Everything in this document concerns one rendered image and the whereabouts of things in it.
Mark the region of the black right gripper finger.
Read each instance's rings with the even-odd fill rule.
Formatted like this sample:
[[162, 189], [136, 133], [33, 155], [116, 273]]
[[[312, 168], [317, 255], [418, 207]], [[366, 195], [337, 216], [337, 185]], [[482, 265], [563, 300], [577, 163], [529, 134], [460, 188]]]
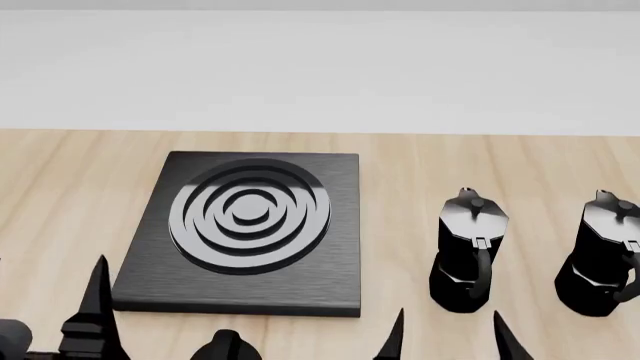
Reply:
[[388, 338], [372, 360], [401, 360], [404, 338], [404, 309], [401, 308], [392, 326]]
[[493, 326], [500, 360], [534, 360], [517, 340], [498, 311], [494, 311]]

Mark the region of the black moka pot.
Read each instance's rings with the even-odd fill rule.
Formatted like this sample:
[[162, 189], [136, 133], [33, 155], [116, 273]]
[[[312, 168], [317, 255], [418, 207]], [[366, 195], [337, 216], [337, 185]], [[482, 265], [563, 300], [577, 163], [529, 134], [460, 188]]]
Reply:
[[439, 215], [438, 251], [429, 275], [431, 298], [442, 308], [470, 314], [490, 296], [492, 265], [509, 217], [493, 200], [461, 188]]
[[564, 305], [587, 317], [607, 317], [640, 296], [640, 206], [596, 191], [554, 285]]

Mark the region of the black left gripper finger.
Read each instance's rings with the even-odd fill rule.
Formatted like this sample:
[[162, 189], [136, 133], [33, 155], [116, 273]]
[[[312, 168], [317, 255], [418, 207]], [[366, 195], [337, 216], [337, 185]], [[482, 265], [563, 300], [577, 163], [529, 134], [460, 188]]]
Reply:
[[255, 347], [244, 341], [238, 332], [220, 329], [190, 360], [261, 360], [261, 355]]
[[104, 255], [91, 272], [77, 313], [63, 323], [61, 332], [61, 360], [123, 360]]

